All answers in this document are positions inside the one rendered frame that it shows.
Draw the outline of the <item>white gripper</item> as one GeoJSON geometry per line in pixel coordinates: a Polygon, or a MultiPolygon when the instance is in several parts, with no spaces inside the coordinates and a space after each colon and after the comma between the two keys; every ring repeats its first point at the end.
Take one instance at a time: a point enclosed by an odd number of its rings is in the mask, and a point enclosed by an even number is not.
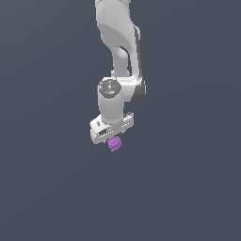
{"type": "Polygon", "coordinates": [[[127,112],[123,115],[123,119],[116,124],[105,124],[101,116],[92,120],[90,123],[90,137],[94,144],[106,142],[109,138],[124,134],[125,131],[134,125],[134,113],[127,112]]]}

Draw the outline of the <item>small purple ridged object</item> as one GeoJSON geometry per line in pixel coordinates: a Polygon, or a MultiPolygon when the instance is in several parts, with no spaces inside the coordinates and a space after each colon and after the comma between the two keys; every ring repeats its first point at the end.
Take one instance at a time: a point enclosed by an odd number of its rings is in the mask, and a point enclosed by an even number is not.
{"type": "Polygon", "coordinates": [[[108,148],[114,152],[121,146],[121,139],[119,137],[111,137],[108,141],[108,148]]]}

